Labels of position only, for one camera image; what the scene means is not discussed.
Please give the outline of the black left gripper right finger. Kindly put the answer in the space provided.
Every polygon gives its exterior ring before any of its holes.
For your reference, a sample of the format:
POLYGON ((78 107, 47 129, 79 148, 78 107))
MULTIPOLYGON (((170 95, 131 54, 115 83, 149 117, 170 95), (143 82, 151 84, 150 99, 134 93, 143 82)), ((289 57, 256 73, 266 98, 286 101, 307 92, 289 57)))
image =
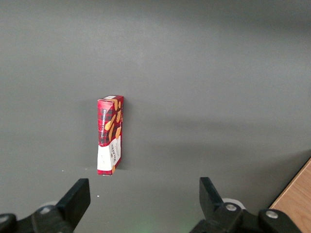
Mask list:
POLYGON ((262 209, 258 215, 239 205, 224 202, 208 177, 201 177, 199 201, 205 216, 192 233, 299 233, 301 230, 284 212, 262 209))

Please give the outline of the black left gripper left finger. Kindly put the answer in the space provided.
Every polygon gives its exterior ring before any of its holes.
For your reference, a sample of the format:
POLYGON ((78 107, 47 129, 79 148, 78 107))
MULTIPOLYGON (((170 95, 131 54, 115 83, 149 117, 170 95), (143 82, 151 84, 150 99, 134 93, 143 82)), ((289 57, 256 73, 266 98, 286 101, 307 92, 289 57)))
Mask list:
POLYGON ((24 219, 0 215, 2 233, 72 233, 90 205, 89 179, 79 179, 55 204, 44 205, 24 219))

